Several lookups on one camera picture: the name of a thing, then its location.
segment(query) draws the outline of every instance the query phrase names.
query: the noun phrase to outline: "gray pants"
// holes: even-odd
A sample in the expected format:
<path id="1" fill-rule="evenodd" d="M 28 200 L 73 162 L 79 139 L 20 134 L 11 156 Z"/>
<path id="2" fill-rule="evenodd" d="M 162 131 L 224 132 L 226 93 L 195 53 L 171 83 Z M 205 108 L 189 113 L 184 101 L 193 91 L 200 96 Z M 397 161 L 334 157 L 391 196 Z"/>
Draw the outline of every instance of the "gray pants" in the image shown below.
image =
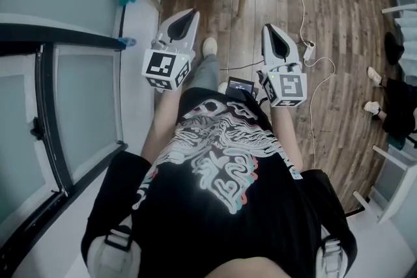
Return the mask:
<path id="1" fill-rule="evenodd" d="M 195 71 L 193 81 L 188 88 L 206 88 L 217 92 L 220 84 L 219 62 L 215 55 L 208 55 Z"/>

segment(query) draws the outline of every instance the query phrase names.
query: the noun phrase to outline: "black sleeve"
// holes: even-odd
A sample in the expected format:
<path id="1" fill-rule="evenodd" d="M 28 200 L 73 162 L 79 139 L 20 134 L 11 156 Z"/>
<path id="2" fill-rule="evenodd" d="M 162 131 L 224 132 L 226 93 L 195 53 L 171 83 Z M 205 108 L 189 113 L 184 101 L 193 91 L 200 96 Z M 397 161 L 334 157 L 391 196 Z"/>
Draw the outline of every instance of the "black sleeve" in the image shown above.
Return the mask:
<path id="1" fill-rule="evenodd" d="M 356 239 L 349 229 L 345 211 L 327 174 L 313 169 L 304 171 L 301 175 L 303 177 L 303 180 L 300 180 L 303 182 L 303 191 L 320 217 L 321 225 L 329 231 L 331 236 L 340 240 L 349 258 L 349 270 L 358 252 Z"/>
<path id="2" fill-rule="evenodd" d="M 150 167 L 147 160 L 124 151 L 112 159 L 81 241 L 84 262 L 93 240 L 106 235 L 130 214 L 136 191 Z"/>

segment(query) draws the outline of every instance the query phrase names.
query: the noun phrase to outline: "wooden floor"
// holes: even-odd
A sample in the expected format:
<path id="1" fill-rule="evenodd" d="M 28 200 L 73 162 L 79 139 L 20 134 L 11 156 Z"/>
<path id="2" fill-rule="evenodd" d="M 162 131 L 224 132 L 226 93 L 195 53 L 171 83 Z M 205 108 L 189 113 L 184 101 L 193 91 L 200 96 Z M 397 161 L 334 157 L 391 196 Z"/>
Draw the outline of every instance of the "wooden floor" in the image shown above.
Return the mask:
<path id="1" fill-rule="evenodd" d="M 387 31 L 395 32 L 391 16 L 381 9 L 394 5 L 394 0 L 305 0 L 306 16 L 303 36 L 316 42 L 315 58 L 329 57 L 336 74 L 317 91 L 313 101 L 313 124 L 316 142 L 316 168 L 330 177 L 346 212 L 358 207 L 352 196 L 358 190 L 367 196 L 382 165 L 372 145 L 384 146 L 381 124 L 371 121 L 362 110 L 368 100 L 383 104 L 381 89 L 376 89 L 366 76 L 367 66 L 380 73 L 397 76 L 397 69 L 387 64 L 383 39 Z M 200 57 L 201 42 L 208 36 L 218 41 L 221 68 L 234 68 L 262 60 L 261 29 L 272 23 L 298 42 L 302 21 L 301 0 L 247 0 L 244 15 L 236 17 L 238 0 L 162 0 L 161 20 L 194 7 L 201 13 L 196 41 Z M 302 44 L 299 44 L 302 55 Z M 255 81 L 261 65 L 241 70 L 222 71 L 228 76 Z M 321 61 L 307 68 L 309 98 L 293 110 L 296 134 L 305 168 L 313 168 L 313 146 L 310 135 L 309 104 L 314 88 L 330 75 L 332 65 Z"/>

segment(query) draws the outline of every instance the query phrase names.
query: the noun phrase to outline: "window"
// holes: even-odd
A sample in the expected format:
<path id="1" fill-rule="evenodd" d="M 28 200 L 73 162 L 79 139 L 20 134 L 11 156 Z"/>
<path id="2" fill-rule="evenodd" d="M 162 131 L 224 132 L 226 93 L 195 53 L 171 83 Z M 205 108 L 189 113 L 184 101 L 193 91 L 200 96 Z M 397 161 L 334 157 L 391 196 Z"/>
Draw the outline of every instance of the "window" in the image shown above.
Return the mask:
<path id="1" fill-rule="evenodd" d="M 0 23 L 2 277 L 126 149 L 122 49 L 104 36 Z"/>

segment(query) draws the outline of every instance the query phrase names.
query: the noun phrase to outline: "white box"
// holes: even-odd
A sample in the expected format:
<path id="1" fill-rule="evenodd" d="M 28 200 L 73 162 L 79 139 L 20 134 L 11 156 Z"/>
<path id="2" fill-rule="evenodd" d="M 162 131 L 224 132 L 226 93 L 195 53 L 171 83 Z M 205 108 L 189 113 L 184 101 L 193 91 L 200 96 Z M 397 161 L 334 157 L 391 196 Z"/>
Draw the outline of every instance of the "white box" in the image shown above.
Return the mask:
<path id="1" fill-rule="evenodd" d="M 177 90 L 190 73 L 190 56 L 162 50 L 146 49 L 142 76 L 157 89 Z"/>
<path id="2" fill-rule="evenodd" d="M 263 87 L 272 107 L 296 107 L 307 99 L 307 75 L 268 72 Z"/>

